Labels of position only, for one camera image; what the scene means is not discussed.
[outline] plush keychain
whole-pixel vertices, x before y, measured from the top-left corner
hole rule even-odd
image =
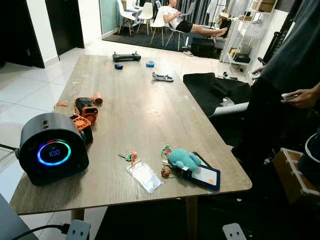
[[[168,159],[172,165],[183,170],[194,171],[201,164],[201,160],[196,155],[182,148],[173,150]]]

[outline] person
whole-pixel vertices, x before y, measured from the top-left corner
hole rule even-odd
[[[171,27],[177,31],[181,31],[184,33],[198,33],[200,35],[206,37],[220,37],[226,33],[228,30],[227,27],[213,30],[209,28],[204,28],[197,24],[192,24],[186,20],[183,20],[179,15],[181,14],[180,11],[175,9],[177,5],[177,0],[169,0],[168,6],[163,6],[163,20],[164,22],[170,23]]]
[[[319,0],[304,0],[295,25],[281,47],[260,72],[244,117],[240,143],[231,151],[252,172],[278,146],[290,120],[304,119],[320,98]],[[284,100],[282,94],[293,99]]]

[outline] table leg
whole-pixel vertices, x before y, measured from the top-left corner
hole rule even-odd
[[[188,224],[189,240],[197,240],[198,238],[198,196],[187,196],[186,218]]]
[[[71,220],[81,220],[85,219],[85,209],[84,208],[77,208],[71,210]]]

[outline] blue glowing ring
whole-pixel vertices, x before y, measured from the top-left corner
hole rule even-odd
[[[46,162],[46,161],[44,161],[44,160],[41,158],[41,156],[40,156],[40,155],[41,155],[41,151],[42,151],[42,149],[44,149],[44,148],[45,148],[46,146],[48,146],[49,144],[54,144],[54,143],[59,143],[59,144],[65,145],[66,148],[68,149],[68,154],[67,154],[66,157],[65,157],[64,159],[62,159],[61,161],[54,162],[54,163],[52,163],[52,162]],[[39,161],[41,164],[47,165],[47,166],[58,166],[58,165],[61,165],[61,164],[63,164],[65,161],[67,161],[67,160],[69,159],[70,155],[71,155],[71,148],[70,148],[70,146],[69,146],[68,144],[66,144],[65,142],[59,141],[59,140],[50,141],[50,142],[44,144],[44,145],[39,149],[39,151],[38,151],[38,153],[37,153],[38,161]]]

